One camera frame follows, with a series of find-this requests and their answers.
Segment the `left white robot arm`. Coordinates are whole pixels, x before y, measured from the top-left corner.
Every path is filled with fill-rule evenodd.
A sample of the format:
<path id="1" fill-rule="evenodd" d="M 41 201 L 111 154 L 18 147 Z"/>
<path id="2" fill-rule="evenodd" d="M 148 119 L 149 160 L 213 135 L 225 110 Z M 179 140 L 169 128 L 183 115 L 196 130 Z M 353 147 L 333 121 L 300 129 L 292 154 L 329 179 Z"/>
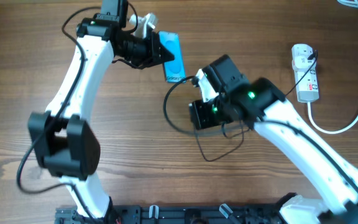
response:
<path id="1" fill-rule="evenodd" d="M 119 222 L 96 173 L 101 146 L 90 128 L 104 74 L 116 62 L 142 70 L 175 58 L 155 31 L 157 16 L 129 16 L 131 8 L 127 1 L 104 1 L 93 17 L 77 25 L 71 37 L 75 53 L 60 89 L 43 113 L 32 113 L 28 120 L 29 151 L 69 189 L 83 223 Z"/>

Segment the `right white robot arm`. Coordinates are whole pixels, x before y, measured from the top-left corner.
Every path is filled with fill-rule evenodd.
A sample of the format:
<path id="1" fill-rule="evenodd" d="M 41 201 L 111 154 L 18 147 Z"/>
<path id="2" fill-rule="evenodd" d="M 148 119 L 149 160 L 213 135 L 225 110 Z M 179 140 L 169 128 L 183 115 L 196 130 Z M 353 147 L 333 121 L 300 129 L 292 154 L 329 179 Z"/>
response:
<path id="1" fill-rule="evenodd" d="M 358 223 L 358 169 L 302 119 L 270 80 L 248 81 L 227 55 L 191 80 L 201 99 L 190 106 L 198 130 L 234 121 L 255 131 L 303 173 L 318 199 L 288 196 L 278 212 L 286 223 Z"/>

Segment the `blue Galaxy smartphone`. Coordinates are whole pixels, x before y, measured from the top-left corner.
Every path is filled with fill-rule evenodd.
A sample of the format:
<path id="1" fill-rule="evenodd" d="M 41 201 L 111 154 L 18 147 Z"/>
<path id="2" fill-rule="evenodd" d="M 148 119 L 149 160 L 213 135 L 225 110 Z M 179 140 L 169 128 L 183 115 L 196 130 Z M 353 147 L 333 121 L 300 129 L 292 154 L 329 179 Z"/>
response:
<path id="1" fill-rule="evenodd" d="M 163 63 L 166 82 L 177 83 L 186 77 L 179 35 L 167 31 L 158 34 L 161 44 L 173 55 L 173 60 Z"/>

